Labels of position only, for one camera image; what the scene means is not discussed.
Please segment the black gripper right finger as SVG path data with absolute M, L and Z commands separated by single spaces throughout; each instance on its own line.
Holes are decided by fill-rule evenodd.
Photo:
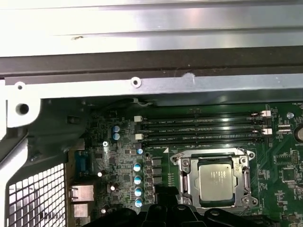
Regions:
M 170 222 L 176 227 L 262 227 L 252 220 L 234 215 L 225 210 L 214 208 L 208 209 L 204 215 L 193 211 L 190 206 L 180 204 L 177 200 L 178 189 L 167 187 Z

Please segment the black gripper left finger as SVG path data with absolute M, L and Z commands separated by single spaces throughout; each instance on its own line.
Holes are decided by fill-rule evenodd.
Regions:
M 155 187 L 155 203 L 136 213 L 129 208 L 113 211 L 85 224 L 86 227 L 164 227 L 166 226 L 167 207 L 164 197 L 166 186 Z

